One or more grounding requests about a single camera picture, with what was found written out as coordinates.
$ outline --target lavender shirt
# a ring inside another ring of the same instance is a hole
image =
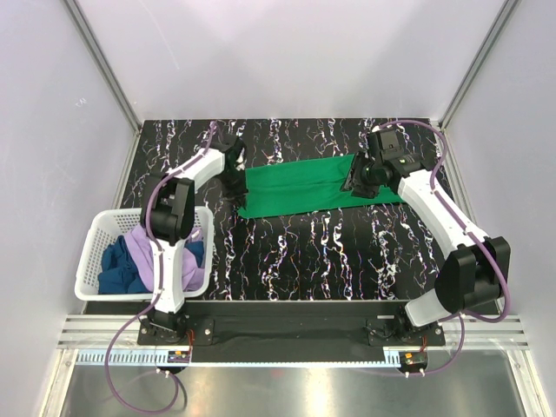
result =
[[[191,235],[194,238],[190,242],[200,241],[202,233],[199,228],[194,228]],[[153,252],[150,248],[149,237],[147,232],[138,224],[131,231],[126,233],[123,238],[128,246],[128,251],[139,270],[139,276],[142,283],[148,291],[152,292],[155,286],[155,276],[153,272]],[[204,281],[204,268],[198,268],[193,255],[186,248],[183,250],[183,267],[182,267],[182,288],[187,291],[195,291],[202,287]]]

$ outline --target green towel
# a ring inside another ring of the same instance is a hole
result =
[[[239,214],[251,219],[403,202],[384,187],[373,199],[352,197],[351,191],[341,192],[353,159],[353,155],[346,155],[247,169],[247,208],[241,208]]]

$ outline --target black marble surface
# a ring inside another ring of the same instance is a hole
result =
[[[242,136],[247,167],[353,154],[387,119],[219,121]],[[122,200],[139,207],[145,178],[187,161],[207,140],[209,121],[147,121]],[[410,152],[438,155],[428,130],[399,127]],[[449,193],[444,171],[440,183]],[[433,285],[440,248],[406,204],[379,204],[245,220],[221,199],[213,179],[198,205],[215,214],[214,267],[207,300],[411,299]]]

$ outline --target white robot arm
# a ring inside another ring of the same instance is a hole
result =
[[[189,161],[166,174],[150,175],[143,191],[141,222],[145,226],[148,200],[157,184],[166,176],[172,179],[156,196],[150,212],[150,225],[157,239],[151,242],[155,265],[162,255],[162,289],[160,269],[154,268],[153,300],[155,305],[150,324],[177,332],[176,318],[184,304],[182,288],[183,250],[195,221],[195,193],[210,178],[217,177],[223,186],[224,198],[238,206],[245,205],[245,145],[237,136],[227,136],[224,143],[213,143]]]
[[[381,186],[389,187],[427,225],[445,258],[434,288],[411,300],[400,312],[398,333],[409,334],[463,309],[500,298],[500,281],[470,235],[475,236],[494,258],[505,281],[510,257],[506,240],[488,237],[441,187],[432,191],[430,178],[434,161],[406,154],[395,128],[374,130],[367,141],[368,151],[355,155],[341,189],[372,198]]]

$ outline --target cable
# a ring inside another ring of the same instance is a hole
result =
[[[172,363],[186,363],[186,364],[191,363],[191,354],[193,352],[193,342],[195,341],[195,332],[191,328],[191,329],[188,329],[188,331],[186,332],[186,335],[187,335],[188,340],[189,340],[189,351],[186,354],[185,359],[173,359]]]
[[[165,342],[167,342],[169,345],[180,345],[183,341],[185,341],[185,338],[188,338],[188,346],[191,346],[191,336],[189,335],[189,330],[187,330],[185,332],[185,334],[179,338],[177,341],[169,341],[168,339],[164,339],[163,337],[161,337],[161,339]]]
[[[145,372],[144,374],[140,374],[137,375],[135,378],[133,378],[131,381],[126,382],[126,384],[120,388],[120,390],[118,391],[118,393],[120,394],[121,392],[123,392],[123,390],[129,388],[130,386],[132,386],[134,383],[136,383],[137,381],[141,380],[142,378],[144,378],[147,375],[151,375],[151,374],[159,374],[159,372],[156,371],[156,369],[150,369],[149,371]],[[177,379],[177,383],[178,383],[178,387],[182,390],[184,395],[186,394],[186,390],[185,390],[185,386],[183,386],[183,383],[180,381],[180,379]],[[103,404],[109,400],[112,400],[114,398],[114,395],[109,395],[108,397],[104,397],[100,400],[96,400],[95,402]]]
[[[423,336],[423,346],[420,347],[419,352],[425,352],[427,350],[427,337]]]
[[[164,281],[164,266],[163,266],[163,260],[162,260],[162,256],[163,256],[162,245],[155,238],[155,235],[153,233],[153,230],[152,230],[151,224],[150,224],[150,214],[152,212],[153,205],[155,203],[155,199],[158,196],[158,193],[160,192],[162,187],[164,187],[172,178],[174,178],[176,175],[180,174],[184,170],[189,169],[190,167],[192,167],[195,163],[199,162],[207,154],[207,152],[209,151],[209,148],[210,148],[210,144],[212,143],[212,138],[214,136],[215,129],[217,129],[216,122],[211,122],[210,126],[208,128],[207,144],[206,144],[203,152],[201,154],[197,154],[197,156],[195,158],[191,159],[190,161],[187,161],[182,166],[180,166],[177,169],[174,169],[173,171],[171,171],[171,173],[169,173],[166,177],[164,177],[164,179],[162,179],[162,181],[160,181],[158,183],[158,185],[156,185],[155,189],[153,190],[153,193],[151,194],[151,196],[149,198],[149,203],[147,204],[147,211],[146,211],[146,215],[145,215],[145,226],[146,226],[146,229],[147,229],[147,236],[150,238],[151,241],[153,241],[155,243],[155,245],[156,245],[156,247],[158,248],[158,251],[159,251],[159,255],[158,255],[159,262],[158,262],[158,264],[159,264],[160,282],[158,284],[157,294],[156,294],[155,298],[153,299],[153,301],[144,310],[142,310],[140,313],[136,314],[131,319],[126,321],[126,323],[116,332],[116,334],[114,334],[114,337],[112,338],[112,340],[110,341],[110,344],[108,345],[108,348],[106,349],[106,357],[104,358],[104,374],[106,376],[106,381],[108,382],[108,386],[110,388],[110,391],[112,392],[114,397],[116,397],[116,399],[120,402],[120,404],[122,404],[124,407],[126,407],[126,408],[128,408],[132,411],[135,411],[136,413],[146,414],[146,415],[158,415],[158,414],[164,414],[167,411],[169,411],[174,406],[175,402],[177,401],[177,395],[179,393],[179,386],[180,386],[181,382],[175,375],[170,374],[170,373],[166,373],[166,375],[167,376],[169,375],[175,383],[174,398],[172,399],[172,401],[166,407],[161,408],[159,410],[154,410],[154,411],[143,410],[141,408],[134,407],[131,404],[129,404],[126,400],[124,400],[122,398],[122,396],[116,391],[116,387],[114,387],[114,383],[112,382],[112,379],[110,377],[110,371],[109,371],[110,352],[112,351],[112,348],[116,344],[116,341],[117,341],[118,337],[120,337],[120,335],[123,333],[123,331],[131,323],[133,323],[135,320],[138,320],[139,317],[141,317],[142,315],[146,315],[150,310],[152,310],[155,307],[156,303],[159,302],[159,300],[162,296],[162,288],[163,288],[163,281]]]
[[[393,330],[390,332],[390,334],[386,334],[385,330],[382,330],[382,333],[379,333],[376,330],[374,330],[373,328],[371,328],[370,326],[365,326],[363,329],[367,330],[373,336],[376,336],[379,339],[382,339],[384,341],[387,341],[388,339],[390,339],[392,336],[394,336],[394,333],[395,333]]]
[[[458,348],[455,349],[455,352],[453,353],[452,357],[450,358],[450,360],[448,362],[446,362],[444,365],[442,365],[441,367],[437,367],[436,369],[433,369],[431,371],[423,371],[422,374],[406,374],[405,376],[425,376],[425,375],[435,375],[435,374],[439,374],[442,371],[445,371],[446,369],[448,369],[449,367],[451,367],[453,365],[453,363],[455,362],[456,359],[458,359],[459,354],[461,353],[461,349],[463,349],[463,344],[465,342],[466,339],[466,326],[465,323],[463,322],[463,318],[459,315],[458,316],[460,319],[460,326],[461,326],[461,337],[460,337],[460,344],[458,345]]]
[[[450,214],[450,216],[452,216],[453,219],[458,223],[458,225],[461,227],[463,232],[467,233],[469,238],[473,241],[473,243],[475,245],[477,245],[477,247],[480,249],[482,254],[485,256],[486,260],[488,261],[490,266],[493,268],[494,273],[496,274],[496,277],[498,278],[500,286],[502,287],[502,294],[504,295],[504,299],[505,299],[504,308],[502,309],[502,312],[500,313],[500,316],[498,316],[494,319],[491,319],[489,317],[485,317],[483,315],[477,314],[477,313],[475,313],[473,311],[469,311],[469,310],[465,310],[464,313],[467,314],[467,315],[472,316],[473,318],[475,318],[477,320],[486,321],[488,323],[499,323],[499,322],[503,321],[508,316],[508,314],[510,313],[510,307],[512,305],[512,299],[510,297],[510,291],[509,291],[509,288],[507,287],[506,278],[504,278],[504,274],[502,274],[502,271],[500,270],[500,267],[498,266],[498,264],[494,260],[493,256],[490,254],[490,252],[488,252],[488,249],[479,240],[479,238],[477,238],[477,236],[475,236],[472,232],[466,232],[466,228],[467,228],[466,224],[463,222],[463,220],[460,219],[458,214],[453,210],[453,208],[450,206],[450,204],[448,204],[448,202],[444,199],[444,197],[442,197],[442,195],[439,192],[437,192],[437,189],[436,189],[436,183],[435,183],[436,182],[436,175],[437,175],[440,167],[442,166],[442,163],[444,163],[444,161],[446,160],[447,152],[448,152],[448,143],[447,143],[446,138],[444,137],[442,132],[440,132],[439,130],[433,128],[429,124],[426,124],[424,122],[420,122],[418,120],[403,119],[403,120],[395,120],[395,121],[392,121],[392,122],[386,122],[386,123],[381,124],[379,126],[379,129],[384,129],[384,128],[386,128],[386,126],[391,126],[393,124],[414,124],[414,125],[421,126],[422,128],[425,128],[425,129],[428,129],[428,130],[432,131],[435,135],[437,135],[439,137],[439,139],[442,143],[442,154],[440,155],[440,158],[439,158],[438,162],[436,163],[436,165],[434,165],[433,171],[431,172],[431,179],[430,179],[431,190],[433,191],[434,195],[436,195],[436,198],[438,198],[439,202],[444,206],[444,208]],[[457,314],[452,314],[452,315],[446,317],[445,319],[443,319],[443,321],[453,319],[456,315]]]

